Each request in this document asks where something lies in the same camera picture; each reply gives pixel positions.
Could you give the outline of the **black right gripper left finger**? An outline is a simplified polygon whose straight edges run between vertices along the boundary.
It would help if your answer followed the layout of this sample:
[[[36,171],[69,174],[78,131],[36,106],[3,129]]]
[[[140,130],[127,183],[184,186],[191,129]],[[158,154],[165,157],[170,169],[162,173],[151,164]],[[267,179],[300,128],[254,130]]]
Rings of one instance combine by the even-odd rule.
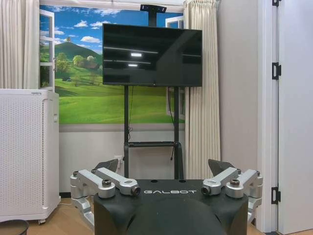
[[[123,195],[138,196],[141,188],[135,179],[129,179],[105,168],[94,168],[74,171],[70,177],[71,201],[79,210],[84,222],[94,230],[94,214],[88,197],[98,195],[110,199],[115,196],[115,190]]]

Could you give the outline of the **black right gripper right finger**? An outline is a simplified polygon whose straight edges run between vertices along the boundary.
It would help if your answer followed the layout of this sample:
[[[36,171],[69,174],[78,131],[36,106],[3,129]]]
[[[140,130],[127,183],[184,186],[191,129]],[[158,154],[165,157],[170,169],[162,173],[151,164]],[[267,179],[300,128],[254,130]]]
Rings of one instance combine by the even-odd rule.
[[[212,178],[204,179],[201,192],[205,196],[218,195],[225,189],[227,196],[240,199],[248,197],[247,221],[255,218],[255,211],[262,204],[263,177],[257,170],[248,169],[242,172],[229,162],[209,159],[208,165],[213,173]]]

